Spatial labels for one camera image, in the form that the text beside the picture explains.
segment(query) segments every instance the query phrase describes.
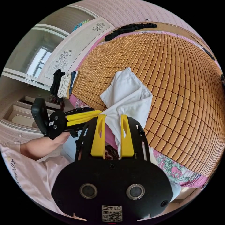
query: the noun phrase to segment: blue folded cloth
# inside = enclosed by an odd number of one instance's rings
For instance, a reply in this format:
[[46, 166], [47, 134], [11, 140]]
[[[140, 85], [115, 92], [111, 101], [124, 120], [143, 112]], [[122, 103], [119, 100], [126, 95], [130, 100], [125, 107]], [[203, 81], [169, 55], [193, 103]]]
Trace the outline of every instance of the blue folded cloth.
[[76, 76], [76, 71], [73, 71], [73, 72], [71, 73], [71, 83], [70, 83], [69, 94], [72, 93], [73, 81], [74, 81], [74, 79], [75, 79], [75, 76]]

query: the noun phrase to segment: folded clothes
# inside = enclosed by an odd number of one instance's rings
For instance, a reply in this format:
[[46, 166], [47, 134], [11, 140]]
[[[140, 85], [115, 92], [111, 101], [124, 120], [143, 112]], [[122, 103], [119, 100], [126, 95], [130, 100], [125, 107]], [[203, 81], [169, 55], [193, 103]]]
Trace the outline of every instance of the folded clothes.
[[69, 87], [71, 83], [71, 74], [63, 75], [58, 90], [59, 98], [69, 98]]
[[53, 75], [53, 83], [52, 86], [50, 88], [50, 92], [52, 95], [57, 95], [58, 94], [58, 90], [59, 90], [59, 86], [60, 86], [60, 81], [62, 76], [65, 75], [65, 72], [62, 72], [60, 69], [56, 70], [54, 75]]
[[116, 72], [111, 85], [100, 95], [107, 109], [105, 123], [115, 135], [115, 142], [120, 156], [122, 114], [132, 117], [144, 128], [152, 103], [152, 93], [142, 84], [128, 67]]
[[70, 83], [69, 94], [72, 93], [73, 86], [74, 86], [74, 84], [75, 84], [75, 82], [76, 82], [76, 80], [77, 80], [79, 74], [80, 74], [80, 71], [73, 71], [73, 72], [71, 73], [71, 83]]

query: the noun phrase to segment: colorful item on wardrobe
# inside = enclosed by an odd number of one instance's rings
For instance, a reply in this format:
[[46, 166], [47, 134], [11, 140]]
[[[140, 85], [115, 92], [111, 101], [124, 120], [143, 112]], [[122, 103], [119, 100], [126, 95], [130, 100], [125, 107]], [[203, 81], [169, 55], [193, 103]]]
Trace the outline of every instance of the colorful item on wardrobe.
[[77, 25], [75, 26], [75, 28], [73, 28], [72, 32], [75, 31], [78, 27], [80, 27], [80, 26], [86, 24], [86, 23], [89, 22], [89, 21], [91, 21], [91, 19], [84, 20], [84, 21], [82, 21], [81, 23], [77, 24]]

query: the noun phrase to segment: window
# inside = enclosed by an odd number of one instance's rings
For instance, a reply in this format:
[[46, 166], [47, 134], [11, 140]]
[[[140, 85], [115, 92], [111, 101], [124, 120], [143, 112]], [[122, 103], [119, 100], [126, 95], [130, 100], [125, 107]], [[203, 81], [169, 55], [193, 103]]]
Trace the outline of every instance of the window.
[[46, 48], [41, 47], [34, 57], [31, 65], [29, 66], [27, 74], [38, 78], [44, 64], [46, 63], [51, 53], [52, 52], [50, 52]]

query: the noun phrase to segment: qr code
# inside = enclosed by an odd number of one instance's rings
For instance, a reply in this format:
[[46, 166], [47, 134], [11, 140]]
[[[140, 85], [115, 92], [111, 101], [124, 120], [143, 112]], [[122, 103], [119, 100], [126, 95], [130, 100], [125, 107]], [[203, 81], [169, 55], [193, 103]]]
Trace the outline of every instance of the qr code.
[[122, 222], [122, 211], [102, 211], [103, 222]]

